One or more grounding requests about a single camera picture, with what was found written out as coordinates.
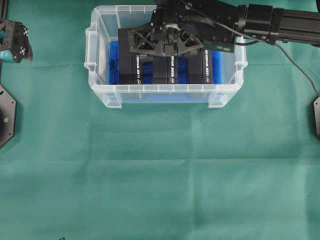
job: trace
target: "green tablecloth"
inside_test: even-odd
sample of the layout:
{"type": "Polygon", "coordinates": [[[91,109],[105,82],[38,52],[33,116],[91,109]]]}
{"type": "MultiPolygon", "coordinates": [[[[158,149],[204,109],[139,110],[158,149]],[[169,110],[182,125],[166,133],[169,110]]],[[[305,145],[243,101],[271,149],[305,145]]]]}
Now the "green tablecloth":
{"type": "MultiPolygon", "coordinates": [[[[313,0],[253,2],[316,11],[313,0]]],[[[222,109],[108,109],[84,68],[91,11],[107,4],[152,1],[10,0],[34,61],[2,68],[17,121],[0,149],[0,238],[319,239],[320,141],[304,76],[257,44],[243,88],[222,109]]],[[[320,88],[320,49],[283,45],[320,88]]]]}

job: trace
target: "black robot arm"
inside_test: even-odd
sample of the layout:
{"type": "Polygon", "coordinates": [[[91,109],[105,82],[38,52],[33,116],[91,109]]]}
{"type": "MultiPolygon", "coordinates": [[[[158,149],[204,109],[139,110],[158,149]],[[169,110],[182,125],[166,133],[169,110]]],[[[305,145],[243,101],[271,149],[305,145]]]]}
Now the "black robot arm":
{"type": "Polygon", "coordinates": [[[320,45],[320,13],[218,0],[155,0],[150,23],[128,34],[130,51],[153,56],[193,54],[202,48],[233,52],[236,37],[320,45]]]}

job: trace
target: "clear plastic bin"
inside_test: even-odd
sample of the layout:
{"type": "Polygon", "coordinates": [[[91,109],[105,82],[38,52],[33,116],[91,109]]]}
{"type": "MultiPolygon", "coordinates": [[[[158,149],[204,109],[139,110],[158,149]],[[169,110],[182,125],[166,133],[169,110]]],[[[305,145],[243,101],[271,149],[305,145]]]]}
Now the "clear plastic bin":
{"type": "Polygon", "coordinates": [[[150,21],[154,5],[98,6],[86,29],[85,63],[89,85],[108,108],[126,103],[208,103],[222,108],[244,83],[248,65],[246,48],[236,46],[234,53],[221,52],[221,84],[110,85],[110,43],[118,40],[118,28],[138,27],[150,21]]]}

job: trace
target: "wire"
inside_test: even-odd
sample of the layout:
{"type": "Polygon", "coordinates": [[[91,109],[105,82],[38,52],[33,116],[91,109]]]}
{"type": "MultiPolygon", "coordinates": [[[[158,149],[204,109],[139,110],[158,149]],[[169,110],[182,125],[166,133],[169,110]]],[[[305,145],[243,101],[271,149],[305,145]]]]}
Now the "wire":
{"type": "Polygon", "coordinates": [[[308,73],[306,73],[306,71],[299,66],[293,59],[291,56],[289,56],[289,54],[286,52],[286,50],[284,50],[284,48],[282,46],[280,46],[279,44],[274,44],[275,47],[279,48],[283,54],[290,60],[290,62],[295,65],[304,75],[305,77],[309,80],[309,82],[312,85],[313,90],[316,92],[316,94],[320,97],[320,92],[317,90],[314,81],[312,80],[312,78],[309,76],[308,73]]]}
{"type": "Polygon", "coordinates": [[[181,18],[182,22],[196,22],[196,23],[201,23],[201,24],[207,24],[210,27],[215,27],[215,23],[204,16],[198,16],[198,15],[187,15],[181,18]]]}
{"type": "Polygon", "coordinates": [[[241,33],[241,32],[238,32],[234,29],[232,29],[231,27],[228,27],[227,25],[224,25],[223,23],[220,23],[218,21],[216,21],[215,19],[213,19],[212,17],[208,16],[207,14],[203,13],[202,11],[198,10],[198,9],[195,9],[194,7],[188,5],[184,0],[180,0],[180,2],[184,5],[186,5],[190,10],[204,16],[205,18],[207,19],[210,19],[212,22],[214,22],[216,25],[220,26],[220,27],[223,27],[224,29],[227,29],[229,30],[230,32],[236,34],[236,35],[239,35],[239,36],[242,36],[244,38],[247,38],[247,39],[251,39],[251,40],[254,40],[254,41],[258,41],[258,42],[261,42],[261,43],[267,43],[265,40],[261,40],[261,39],[258,39],[258,38],[254,38],[252,36],[249,36],[247,34],[244,34],[244,33],[241,33]]]}
{"type": "Polygon", "coordinates": [[[251,46],[251,45],[254,45],[254,44],[257,44],[259,43],[258,41],[251,41],[251,42],[246,42],[246,43],[240,43],[240,42],[236,42],[235,45],[238,45],[238,46],[251,46]]]}
{"type": "Polygon", "coordinates": [[[268,44],[268,45],[275,46],[275,47],[279,48],[279,49],[283,52],[283,54],[290,60],[290,62],[291,62],[294,66],[296,66],[296,67],[303,73],[303,75],[309,80],[309,82],[310,82],[311,85],[312,85],[313,90],[314,90],[314,91],[316,92],[316,94],[320,97],[320,92],[317,90],[313,79],[310,77],[309,74],[306,73],[306,71],[305,71],[301,66],[299,66],[299,65],[292,59],[292,57],[286,52],[286,50],[284,50],[284,48],[283,48],[282,46],[280,46],[280,45],[278,45],[278,44],[276,44],[276,43],[275,43],[275,44],[270,44],[270,43],[268,43],[268,42],[265,41],[265,40],[258,39],[258,38],[249,36],[249,35],[247,35],[247,34],[243,34],[243,33],[241,33],[241,32],[238,32],[238,31],[232,29],[231,27],[228,27],[227,25],[224,25],[223,23],[220,23],[220,22],[216,21],[215,19],[211,18],[210,16],[208,16],[208,15],[205,14],[205,13],[203,13],[202,11],[200,11],[200,10],[198,10],[198,9],[195,9],[194,7],[192,7],[192,6],[190,6],[189,4],[187,4],[184,0],[180,0],[180,2],[183,3],[185,6],[187,6],[190,10],[192,10],[192,11],[194,11],[194,12],[196,12],[196,13],[204,16],[205,18],[213,21],[216,25],[221,26],[221,27],[223,27],[224,29],[227,29],[227,30],[229,30],[230,32],[232,32],[232,33],[234,33],[234,34],[236,34],[236,35],[238,35],[238,36],[242,36],[242,37],[244,37],[244,38],[253,40],[253,41],[248,42],[248,43],[238,43],[238,42],[237,42],[236,45],[239,45],[239,46],[251,46],[251,45],[254,45],[254,44],[257,44],[257,43],[265,43],[265,44],[268,44]]]}

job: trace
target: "blue bottom of bin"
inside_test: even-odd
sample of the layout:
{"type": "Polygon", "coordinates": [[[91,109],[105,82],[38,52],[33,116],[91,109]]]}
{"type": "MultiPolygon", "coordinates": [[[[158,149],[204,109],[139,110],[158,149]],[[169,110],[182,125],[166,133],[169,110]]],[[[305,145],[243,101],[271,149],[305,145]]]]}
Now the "blue bottom of bin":
{"type": "MultiPolygon", "coordinates": [[[[212,80],[213,84],[221,84],[221,53],[219,51],[211,51],[212,60],[212,80]]],[[[119,43],[112,41],[110,43],[109,56],[109,84],[119,84],[119,43]]],[[[143,64],[143,80],[144,84],[152,84],[153,79],[153,63],[146,62],[143,64]]],[[[189,84],[188,81],[188,61],[182,56],[178,57],[178,84],[189,84]]]]}

